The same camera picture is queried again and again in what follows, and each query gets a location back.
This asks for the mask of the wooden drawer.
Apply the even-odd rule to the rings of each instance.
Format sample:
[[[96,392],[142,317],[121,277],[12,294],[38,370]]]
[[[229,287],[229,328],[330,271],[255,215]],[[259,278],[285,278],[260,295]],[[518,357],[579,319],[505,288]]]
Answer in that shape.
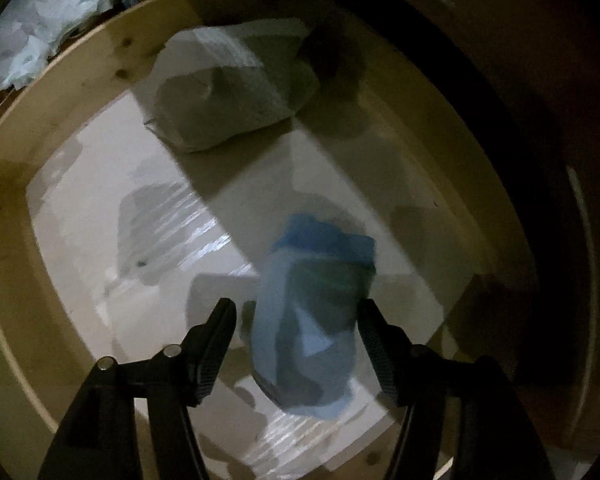
[[[353,0],[334,88],[296,119],[179,155],[142,124],[140,81],[181,29],[247,0],[149,0],[89,32],[0,120],[0,464],[32,479],[97,353],[143,358],[307,210],[379,244],[391,321],[448,358],[497,356],[544,441],[579,460],[593,418],[594,285],[581,171],[540,151],[540,116],[482,84],[449,41]]]

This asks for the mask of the grey white striped garment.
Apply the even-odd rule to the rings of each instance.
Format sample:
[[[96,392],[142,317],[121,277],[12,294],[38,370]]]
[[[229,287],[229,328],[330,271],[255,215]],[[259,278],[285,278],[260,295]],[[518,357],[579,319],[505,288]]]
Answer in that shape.
[[[291,118],[318,88],[308,35],[296,18],[181,30],[134,89],[145,127],[193,153]]]

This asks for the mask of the light blue sock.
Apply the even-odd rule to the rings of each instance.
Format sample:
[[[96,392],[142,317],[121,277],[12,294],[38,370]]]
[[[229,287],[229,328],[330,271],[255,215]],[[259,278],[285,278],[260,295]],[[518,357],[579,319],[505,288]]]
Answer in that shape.
[[[375,274],[371,237],[289,219],[265,260],[249,341],[253,379],[282,411],[334,419],[348,407],[356,308]]]

